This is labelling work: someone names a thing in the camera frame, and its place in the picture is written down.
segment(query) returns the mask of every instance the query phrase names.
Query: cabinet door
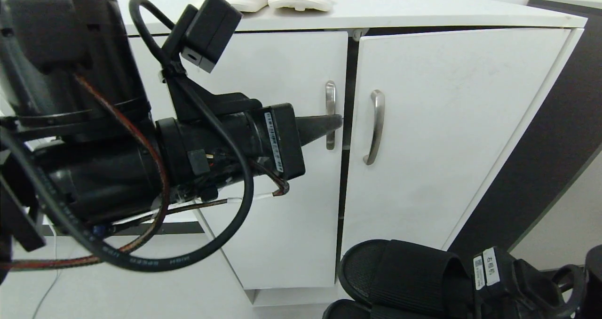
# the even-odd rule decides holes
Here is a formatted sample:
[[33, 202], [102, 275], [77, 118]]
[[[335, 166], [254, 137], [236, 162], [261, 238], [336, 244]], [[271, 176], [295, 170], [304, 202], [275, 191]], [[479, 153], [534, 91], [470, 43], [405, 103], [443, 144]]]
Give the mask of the cabinet door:
[[[263, 105], [291, 103], [297, 117], [326, 113], [325, 86], [331, 80], [336, 111], [343, 114], [347, 42], [346, 32], [235, 34], [211, 74], [184, 64], [189, 77], [209, 92], [243, 92]], [[157, 81], [158, 66], [147, 72], [143, 81], [153, 117], [172, 117], [164, 85], [146, 85], [147, 79]], [[241, 229], [223, 247], [245, 289], [333, 286], [342, 130], [335, 134], [333, 150], [326, 149], [325, 138], [303, 147], [306, 174], [290, 181], [287, 195], [254, 201]], [[276, 189], [265, 176], [255, 179], [255, 194]], [[221, 190], [220, 198], [242, 192], [243, 185], [235, 184]], [[223, 231], [238, 206], [202, 210], [213, 234]]]
[[[342, 252], [377, 238], [446, 249], [569, 32], [512, 28], [362, 38]], [[378, 155], [367, 165], [374, 90], [385, 97], [385, 117]]]

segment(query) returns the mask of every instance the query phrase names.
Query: white sticker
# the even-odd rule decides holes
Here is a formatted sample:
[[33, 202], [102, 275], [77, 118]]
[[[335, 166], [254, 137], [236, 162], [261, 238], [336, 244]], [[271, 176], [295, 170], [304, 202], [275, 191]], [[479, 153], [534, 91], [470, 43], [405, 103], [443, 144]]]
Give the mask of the white sticker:
[[276, 169], [279, 172], [284, 172], [284, 166], [282, 166], [282, 159], [280, 158], [280, 149], [278, 148], [278, 140], [276, 139], [276, 129], [274, 128], [274, 121], [271, 119], [271, 113], [266, 112], [265, 124], [267, 125], [267, 133], [269, 135], [269, 142], [271, 143], [271, 151], [274, 154], [274, 162]]
[[492, 247], [483, 251], [483, 261], [485, 276], [487, 277], [487, 286], [498, 283], [499, 272], [497, 270], [497, 261], [495, 261], [495, 251]]
[[473, 259], [473, 266], [475, 266], [475, 288], [482, 289], [485, 285], [485, 274], [483, 272], [483, 257], [481, 255]]

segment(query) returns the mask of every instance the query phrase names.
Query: cabinet top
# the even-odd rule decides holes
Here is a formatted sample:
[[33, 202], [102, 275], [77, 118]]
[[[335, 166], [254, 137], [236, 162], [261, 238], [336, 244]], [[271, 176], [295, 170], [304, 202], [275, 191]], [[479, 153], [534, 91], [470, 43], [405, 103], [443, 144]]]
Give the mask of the cabinet top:
[[[529, 26], [583, 27], [586, 18], [493, 0], [333, 0], [330, 12], [262, 8], [245, 13], [238, 31], [321, 30], [365, 27], [420, 26]], [[176, 21], [185, 4], [161, 9]], [[151, 33], [168, 29], [145, 16]], [[124, 15], [128, 34], [138, 34], [129, 15]]]

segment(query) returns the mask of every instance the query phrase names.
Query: white cable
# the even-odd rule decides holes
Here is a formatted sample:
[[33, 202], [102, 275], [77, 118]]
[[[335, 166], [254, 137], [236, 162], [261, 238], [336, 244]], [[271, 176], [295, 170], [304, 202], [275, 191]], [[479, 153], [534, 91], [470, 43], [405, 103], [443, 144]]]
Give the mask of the white cable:
[[[256, 194], [253, 196], [253, 201], [256, 200], [261, 200], [261, 199], [268, 199], [268, 198], [273, 198], [274, 195], [271, 193], [262, 193], [262, 194]], [[243, 202], [242, 198], [227, 198], [228, 199], [228, 204], [239, 204]]]
[[[56, 240], [58, 239], [57, 235], [56, 235], [56, 230], [54, 229], [54, 226], [49, 224], [50, 226], [50, 231], [52, 231], [52, 235], [54, 236], [54, 260], [58, 260], [58, 253], [56, 252]], [[55, 270], [56, 275], [54, 276], [54, 280], [52, 281], [52, 283], [50, 284], [50, 287], [48, 287], [46, 293], [44, 293], [44, 295], [42, 296], [42, 298], [40, 299], [40, 302], [38, 303], [38, 305], [36, 306], [36, 310], [34, 311], [34, 315], [32, 316], [32, 319], [36, 319], [37, 313], [40, 310], [41, 304], [44, 302], [44, 299], [46, 299], [46, 296], [50, 293], [50, 290], [52, 289], [52, 287], [54, 287], [54, 284], [56, 284], [56, 281], [58, 281], [58, 277], [60, 276], [58, 270]]]
[[[256, 194], [256, 195], [253, 196], [253, 201], [261, 200], [261, 199], [268, 199], [268, 198], [273, 198], [273, 197], [274, 197], [274, 195], [272, 195], [271, 193]], [[243, 202], [243, 199], [242, 198], [238, 198], [238, 197], [226, 198], [226, 199], [228, 200], [228, 204], [239, 204], [239, 203]], [[199, 199], [195, 199], [195, 200], [192, 201], [192, 203], [194, 203], [194, 202], [201, 202], [201, 201]], [[186, 205], [187, 204], [183, 204], [183, 205], [181, 205], [181, 204], [174, 204], [174, 205], [171, 205], [169, 209], [177, 209], [179, 207], [186, 206]], [[149, 212], [145, 212], [145, 213], [142, 213], [142, 214], [137, 214], [135, 216], [130, 216], [129, 218], [125, 218], [125, 219], [116, 221], [113, 224], [126, 223], [127, 221], [131, 221], [131, 220], [134, 220], [134, 219], [142, 218], [143, 216], [147, 216], [147, 215], [156, 214], [157, 212], [159, 212], [158, 209], [152, 210], [152, 211], [149, 211]], [[151, 221], [152, 220], [144, 221], [144, 223], [150, 223]]]

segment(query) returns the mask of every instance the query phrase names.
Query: red cable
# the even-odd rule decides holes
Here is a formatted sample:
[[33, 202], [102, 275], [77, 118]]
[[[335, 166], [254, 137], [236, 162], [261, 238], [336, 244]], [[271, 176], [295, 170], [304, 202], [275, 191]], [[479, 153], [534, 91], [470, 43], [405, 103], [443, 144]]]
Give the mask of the red cable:
[[[123, 115], [114, 105], [112, 105], [108, 100], [96, 90], [86, 78], [84, 78], [81, 74], [74, 74], [75, 80], [83, 86], [86, 91], [97, 100], [99, 104], [101, 104], [109, 113], [111, 113], [117, 120], [122, 124], [128, 131], [133, 135], [133, 137], [148, 150], [153, 160], [155, 161], [155, 165], [157, 165], [157, 169], [159, 170], [159, 176], [161, 177], [161, 183], [163, 185], [161, 191], [161, 207], [159, 208], [159, 212], [155, 217], [155, 220], [150, 224], [149, 228], [138, 238], [122, 246], [119, 248], [122, 252], [131, 252], [142, 245], [146, 244], [148, 240], [151, 239], [152, 231], [157, 227], [163, 224], [163, 220], [167, 215], [168, 207], [169, 207], [169, 180], [167, 178], [167, 171], [165, 166], [163, 165], [163, 161], [161, 157], [152, 147], [148, 139], [130, 122], [125, 115]], [[95, 257], [94, 255], [88, 255], [86, 257], [79, 257], [74, 259], [60, 259], [60, 260], [48, 260], [48, 259], [38, 259], [38, 260], [15, 260], [12, 263], [2, 263], [0, 264], [0, 268], [18, 268], [18, 269], [36, 269], [36, 268], [52, 268], [52, 267], [60, 267], [60, 268], [68, 268], [68, 267], [79, 267], [82, 265], [92, 265], [95, 263], [102, 263], [102, 261]]]

